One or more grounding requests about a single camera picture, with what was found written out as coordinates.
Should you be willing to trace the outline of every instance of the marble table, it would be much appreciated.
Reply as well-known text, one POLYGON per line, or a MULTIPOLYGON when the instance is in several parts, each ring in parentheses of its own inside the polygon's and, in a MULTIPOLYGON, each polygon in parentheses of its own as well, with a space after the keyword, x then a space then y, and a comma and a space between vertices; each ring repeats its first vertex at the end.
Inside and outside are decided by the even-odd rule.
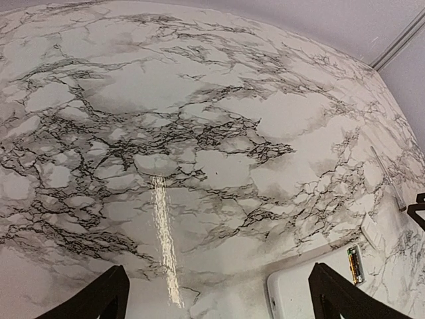
POLYGON ((0 15, 0 123, 4 318, 111 265, 129 319, 270 318, 270 273, 347 243, 371 296, 423 314, 423 232, 370 146, 407 203, 424 155, 380 76, 341 52, 188 7, 19 9, 0 15))

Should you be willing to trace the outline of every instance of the white object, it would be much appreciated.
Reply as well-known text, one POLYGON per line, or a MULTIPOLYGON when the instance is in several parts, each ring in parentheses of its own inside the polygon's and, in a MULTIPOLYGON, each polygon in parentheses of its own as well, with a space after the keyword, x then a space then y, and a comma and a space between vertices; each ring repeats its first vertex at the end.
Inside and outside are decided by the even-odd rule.
POLYGON ((353 282, 347 249, 349 245, 293 268, 271 274, 267 279, 274 319, 314 319, 308 277, 315 263, 325 263, 353 282))
POLYGON ((385 250, 385 240, 383 234, 379 230, 378 225, 373 221, 372 217, 366 213, 361 223, 361 231, 370 242, 373 248, 379 251, 385 250))

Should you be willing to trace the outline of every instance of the gray marble veining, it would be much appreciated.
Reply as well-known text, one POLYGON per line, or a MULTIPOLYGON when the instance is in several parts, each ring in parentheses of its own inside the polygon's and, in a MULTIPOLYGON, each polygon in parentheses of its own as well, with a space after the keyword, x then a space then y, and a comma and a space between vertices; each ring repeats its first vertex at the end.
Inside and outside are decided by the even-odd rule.
POLYGON ((6 317, 123 264, 128 318, 269 318, 267 274, 350 242, 368 293, 420 317, 422 231, 370 146, 407 203, 425 161, 374 70, 269 25, 152 3, 11 11, 0 35, 6 317))

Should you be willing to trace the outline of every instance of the ceiling trim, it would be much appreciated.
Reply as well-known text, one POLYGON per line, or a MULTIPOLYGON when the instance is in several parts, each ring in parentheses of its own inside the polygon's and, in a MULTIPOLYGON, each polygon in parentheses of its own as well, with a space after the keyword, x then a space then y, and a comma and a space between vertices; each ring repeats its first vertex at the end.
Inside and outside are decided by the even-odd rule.
POLYGON ((401 32, 401 34, 371 63, 376 71, 382 70, 425 26, 425 8, 401 32))

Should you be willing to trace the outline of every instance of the white marble surface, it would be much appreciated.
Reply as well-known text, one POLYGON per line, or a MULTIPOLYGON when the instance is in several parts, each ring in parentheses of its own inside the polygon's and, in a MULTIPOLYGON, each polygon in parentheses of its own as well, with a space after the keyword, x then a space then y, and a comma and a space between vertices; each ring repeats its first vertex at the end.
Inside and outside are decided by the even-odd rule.
POLYGON ((8 12, 0 35, 5 318, 34 318, 112 264, 131 278, 129 319, 269 318, 267 275, 349 242, 366 291, 421 318, 422 230, 370 146, 408 203, 424 156, 368 66, 151 3, 8 12), (385 252, 365 242, 365 213, 385 252))

